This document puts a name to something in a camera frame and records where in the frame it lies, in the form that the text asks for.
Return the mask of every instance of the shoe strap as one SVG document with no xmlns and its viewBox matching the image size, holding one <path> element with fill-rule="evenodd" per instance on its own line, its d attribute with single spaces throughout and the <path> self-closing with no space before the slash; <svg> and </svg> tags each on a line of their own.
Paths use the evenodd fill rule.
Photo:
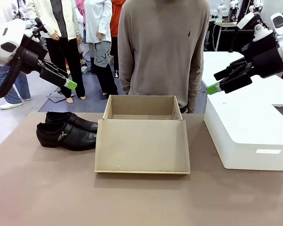
<svg viewBox="0 0 283 226">
<path fill-rule="evenodd" d="M 76 120 L 76 118 L 77 118 L 77 115 L 76 114 L 72 114 L 71 116 L 70 116 L 70 118 L 67 120 L 70 124 L 73 124 L 74 123 L 74 121 Z"/>
<path fill-rule="evenodd" d="M 61 135 L 58 137 L 58 142 L 62 142 L 72 130 L 73 125 L 67 124 Z"/>
</svg>

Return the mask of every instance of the shoe heel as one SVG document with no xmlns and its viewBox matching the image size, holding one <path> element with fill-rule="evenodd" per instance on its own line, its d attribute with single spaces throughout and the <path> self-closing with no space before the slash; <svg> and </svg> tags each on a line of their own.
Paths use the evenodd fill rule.
<svg viewBox="0 0 283 226">
<path fill-rule="evenodd" d="M 42 143 L 42 142 L 40 142 L 40 144 L 41 144 L 43 147 L 51 147 L 51 148 L 56 148 L 56 147 L 58 147 L 57 145 L 47 144 L 47 143 Z"/>
</svg>

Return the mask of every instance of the orange jacket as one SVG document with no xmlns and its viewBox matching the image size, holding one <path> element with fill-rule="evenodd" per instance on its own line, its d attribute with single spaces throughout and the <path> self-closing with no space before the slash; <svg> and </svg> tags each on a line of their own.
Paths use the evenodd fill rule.
<svg viewBox="0 0 283 226">
<path fill-rule="evenodd" d="M 111 0 L 112 2 L 112 18 L 110 23 L 111 36 L 117 37 L 118 23 L 121 16 L 122 6 L 126 0 Z"/>
</svg>

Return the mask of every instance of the white label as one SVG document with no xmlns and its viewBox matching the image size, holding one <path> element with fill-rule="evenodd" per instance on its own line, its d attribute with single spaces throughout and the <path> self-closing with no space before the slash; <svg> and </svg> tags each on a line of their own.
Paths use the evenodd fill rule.
<svg viewBox="0 0 283 226">
<path fill-rule="evenodd" d="M 272 150 L 272 149 L 257 149 L 257 154 L 280 154 L 282 150 Z"/>
</svg>

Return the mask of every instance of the pair of black shoes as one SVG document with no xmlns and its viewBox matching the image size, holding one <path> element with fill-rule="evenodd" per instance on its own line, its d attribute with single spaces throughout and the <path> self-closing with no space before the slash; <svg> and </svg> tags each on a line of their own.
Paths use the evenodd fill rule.
<svg viewBox="0 0 283 226">
<path fill-rule="evenodd" d="M 71 112 L 48 112 L 45 123 L 37 125 L 37 137 L 43 147 L 63 147 L 71 151 L 95 148 L 98 124 Z"/>
</svg>

